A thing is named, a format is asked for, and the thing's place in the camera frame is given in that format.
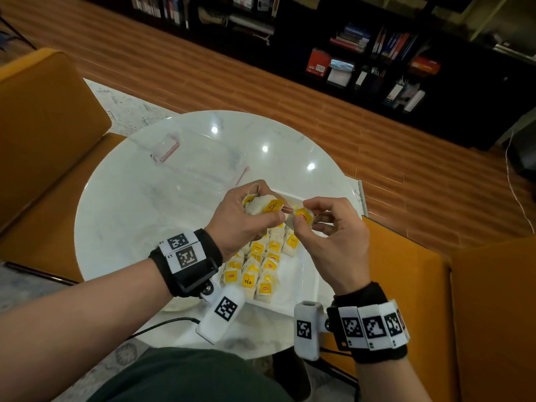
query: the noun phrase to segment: hand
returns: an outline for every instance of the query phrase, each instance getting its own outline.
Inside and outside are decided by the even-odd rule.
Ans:
[[[314,197],[303,206],[317,216],[309,228],[294,216],[294,234],[311,255],[320,276],[336,295],[345,295],[370,283],[369,230],[346,198]],[[316,235],[321,231],[328,238]]]
[[[248,242],[260,239],[257,235],[259,231],[278,226],[285,221],[285,216],[281,211],[256,216],[246,214],[242,201],[255,183],[260,186],[259,195],[274,195],[282,198],[270,190],[266,182],[262,180],[231,189],[225,194],[224,200],[216,208],[209,225],[205,227],[205,231],[220,249],[224,262],[229,261]]]

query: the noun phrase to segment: marble tabletop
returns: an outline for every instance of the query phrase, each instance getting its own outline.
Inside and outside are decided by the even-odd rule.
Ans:
[[[347,197],[359,209],[348,178],[325,151],[298,131],[277,121],[234,111],[197,111],[170,116],[136,135],[156,143],[170,130],[207,135],[245,154],[249,172],[241,183],[265,179],[272,189],[309,198]],[[223,192],[201,195],[181,189],[178,176],[157,167],[134,140],[119,144],[95,169],[77,209],[75,249],[84,279],[119,270],[144,259],[156,244],[179,228],[208,223]],[[333,292],[321,279],[318,301],[327,306]],[[202,317],[204,302],[183,312],[159,312],[143,328],[179,317]],[[142,334],[154,347],[218,348],[243,358],[258,358],[293,345],[293,320],[246,304],[222,342],[197,336],[193,324],[175,322]]]

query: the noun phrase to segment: right hand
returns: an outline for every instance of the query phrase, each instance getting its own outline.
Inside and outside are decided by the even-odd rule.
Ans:
[[[317,216],[312,229],[294,216],[294,234],[311,255],[320,276],[336,295],[345,295],[370,283],[368,265],[369,230],[346,198],[314,197],[303,206]]]

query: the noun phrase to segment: forearm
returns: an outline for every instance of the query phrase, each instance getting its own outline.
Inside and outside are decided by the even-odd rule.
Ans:
[[[147,259],[0,315],[0,395],[54,398],[170,300]]]
[[[430,402],[407,358],[377,364],[356,364],[363,400],[367,402]]]

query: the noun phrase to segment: clear plastic lid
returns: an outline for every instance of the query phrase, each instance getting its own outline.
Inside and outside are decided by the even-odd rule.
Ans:
[[[224,141],[184,128],[168,118],[129,137],[148,151],[156,166],[171,169],[188,189],[225,192],[240,185],[249,167],[244,153]]]

